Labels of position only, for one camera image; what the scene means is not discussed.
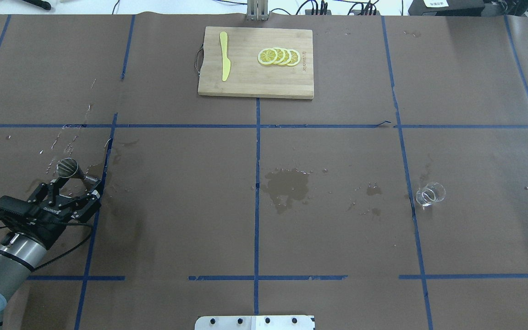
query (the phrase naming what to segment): sticker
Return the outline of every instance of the sticker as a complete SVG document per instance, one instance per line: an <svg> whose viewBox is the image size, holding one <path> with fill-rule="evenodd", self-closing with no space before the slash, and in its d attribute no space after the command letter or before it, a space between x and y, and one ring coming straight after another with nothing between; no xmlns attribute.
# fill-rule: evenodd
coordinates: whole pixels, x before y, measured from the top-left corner
<svg viewBox="0 0 528 330"><path fill-rule="evenodd" d="M447 0L423 0L427 8L449 7Z"/></svg>

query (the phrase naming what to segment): cutting board handle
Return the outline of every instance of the cutting board handle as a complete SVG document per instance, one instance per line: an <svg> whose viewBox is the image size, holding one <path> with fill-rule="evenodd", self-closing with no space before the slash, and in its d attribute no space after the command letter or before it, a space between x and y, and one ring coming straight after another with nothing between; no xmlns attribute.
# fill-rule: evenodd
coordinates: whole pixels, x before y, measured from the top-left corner
<svg viewBox="0 0 528 330"><path fill-rule="evenodd" d="M199 67L199 54L203 52L203 58L201 59L201 66ZM205 50L203 50L203 45L201 45L201 48L197 50L197 54L195 55L195 70L197 71L197 75L201 75L201 67L203 67L203 59L205 58Z"/></svg>

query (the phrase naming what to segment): white metal plate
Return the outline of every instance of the white metal plate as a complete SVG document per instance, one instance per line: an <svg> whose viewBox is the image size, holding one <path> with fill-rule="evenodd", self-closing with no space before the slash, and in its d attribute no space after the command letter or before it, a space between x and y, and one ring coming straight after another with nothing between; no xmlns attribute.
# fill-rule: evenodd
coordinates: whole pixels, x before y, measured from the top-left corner
<svg viewBox="0 0 528 330"><path fill-rule="evenodd" d="M314 330L314 320L314 316L308 315L200 317L195 330Z"/></svg>

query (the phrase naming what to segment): lemon slice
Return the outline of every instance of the lemon slice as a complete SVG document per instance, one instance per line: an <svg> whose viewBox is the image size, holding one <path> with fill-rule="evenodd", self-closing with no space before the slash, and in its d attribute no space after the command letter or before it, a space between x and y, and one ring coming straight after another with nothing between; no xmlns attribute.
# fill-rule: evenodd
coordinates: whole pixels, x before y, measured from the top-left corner
<svg viewBox="0 0 528 330"><path fill-rule="evenodd" d="M278 65L287 65L288 63L291 62L291 58L292 58L292 56L291 56L291 54L292 54L291 50L290 50L290 49L284 49L284 50L285 50L285 52L286 52L286 58L285 58L285 60L282 61L281 63L277 63Z"/></svg>
<svg viewBox="0 0 528 330"><path fill-rule="evenodd" d="M271 65L276 61L278 52L274 48L264 48L258 53L258 62L262 65Z"/></svg>
<svg viewBox="0 0 528 330"><path fill-rule="evenodd" d="M274 50L276 50L276 52L278 53L278 56L276 57L274 64L284 62L286 58L289 56L286 48L274 47Z"/></svg>
<svg viewBox="0 0 528 330"><path fill-rule="evenodd" d="M287 66L295 66L295 65L299 64L299 62L300 62L300 53L297 52L294 49L288 49L288 51L291 54L291 61L288 62L286 65Z"/></svg>

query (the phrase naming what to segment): white bracket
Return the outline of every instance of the white bracket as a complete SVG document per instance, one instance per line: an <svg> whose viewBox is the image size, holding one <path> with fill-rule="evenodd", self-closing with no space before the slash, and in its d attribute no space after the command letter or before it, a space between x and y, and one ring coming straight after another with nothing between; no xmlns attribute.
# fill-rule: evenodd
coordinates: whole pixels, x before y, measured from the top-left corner
<svg viewBox="0 0 528 330"><path fill-rule="evenodd" d="M195 330L315 330L309 315L200 317Z"/></svg>
<svg viewBox="0 0 528 330"><path fill-rule="evenodd" d="M267 21L268 16L268 0L247 0L248 21Z"/></svg>

